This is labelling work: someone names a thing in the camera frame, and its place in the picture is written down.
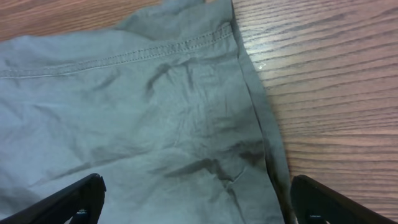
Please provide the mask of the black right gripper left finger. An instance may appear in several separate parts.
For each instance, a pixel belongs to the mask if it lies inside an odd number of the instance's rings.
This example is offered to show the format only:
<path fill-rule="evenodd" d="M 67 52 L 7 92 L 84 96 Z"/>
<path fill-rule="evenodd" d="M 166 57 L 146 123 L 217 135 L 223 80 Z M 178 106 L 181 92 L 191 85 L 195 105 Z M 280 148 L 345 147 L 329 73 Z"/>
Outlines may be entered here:
<path fill-rule="evenodd" d="M 11 215 L 1 224 L 97 224 L 105 200 L 102 176 L 90 174 L 32 206 Z"/>

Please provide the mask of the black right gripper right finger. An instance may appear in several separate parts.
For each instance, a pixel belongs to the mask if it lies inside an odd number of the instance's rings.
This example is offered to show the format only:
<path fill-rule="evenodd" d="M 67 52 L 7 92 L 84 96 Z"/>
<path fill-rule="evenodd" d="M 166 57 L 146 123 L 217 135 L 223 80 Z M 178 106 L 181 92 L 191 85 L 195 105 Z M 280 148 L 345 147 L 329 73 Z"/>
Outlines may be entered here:
<path fill-rule="evenodd" d="M 293 178 L 290 197 L 299 224 L 397 224 L 306 175 Z"/>

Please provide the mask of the grey shorts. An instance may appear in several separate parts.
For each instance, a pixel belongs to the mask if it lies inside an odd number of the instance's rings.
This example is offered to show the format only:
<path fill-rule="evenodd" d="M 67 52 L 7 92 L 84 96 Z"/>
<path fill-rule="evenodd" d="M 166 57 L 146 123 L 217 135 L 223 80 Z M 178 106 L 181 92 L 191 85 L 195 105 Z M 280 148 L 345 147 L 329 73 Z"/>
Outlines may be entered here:
<path fill-rule="evenodd" d="M 1 43 L 1 217 L 90 174 L 101 223 L 293 223 L 277 122 L 230 0 Z"/>

